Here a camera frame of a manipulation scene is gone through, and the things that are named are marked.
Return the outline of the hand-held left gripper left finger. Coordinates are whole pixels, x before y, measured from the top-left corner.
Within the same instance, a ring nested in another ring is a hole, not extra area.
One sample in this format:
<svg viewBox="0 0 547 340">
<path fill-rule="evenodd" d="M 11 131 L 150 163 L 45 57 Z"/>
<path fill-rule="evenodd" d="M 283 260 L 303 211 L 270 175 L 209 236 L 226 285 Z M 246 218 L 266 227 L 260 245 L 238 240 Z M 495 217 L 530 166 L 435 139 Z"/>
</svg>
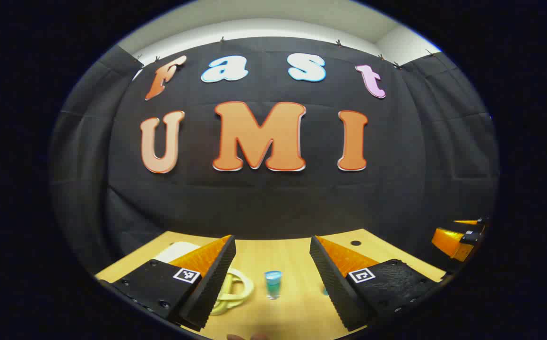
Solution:
<svg viewBox="0 0 547 340">
<path fill-rule="evenodd" d="M 206 326 L 235 254 L 235 236 L 226 235 L 176 260 L 147 260 L 117 280 L 98 281 L 155 319 L 199 332 Z"/>
</svg>

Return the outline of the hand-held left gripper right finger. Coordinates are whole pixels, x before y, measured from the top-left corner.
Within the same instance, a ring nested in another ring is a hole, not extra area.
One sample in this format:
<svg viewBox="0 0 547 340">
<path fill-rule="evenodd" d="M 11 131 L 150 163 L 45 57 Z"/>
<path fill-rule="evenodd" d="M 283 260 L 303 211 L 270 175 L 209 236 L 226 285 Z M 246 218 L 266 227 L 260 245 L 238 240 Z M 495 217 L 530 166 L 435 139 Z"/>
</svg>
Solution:
<svg viewBox="0 0 547 340">
<path fill-rule="evenodd" d="M 375 261 L 319 236 L 312 237 L 309 253 L 348 331 L 388 325 L 442 286 L 401 260 Z"/>
</svg>

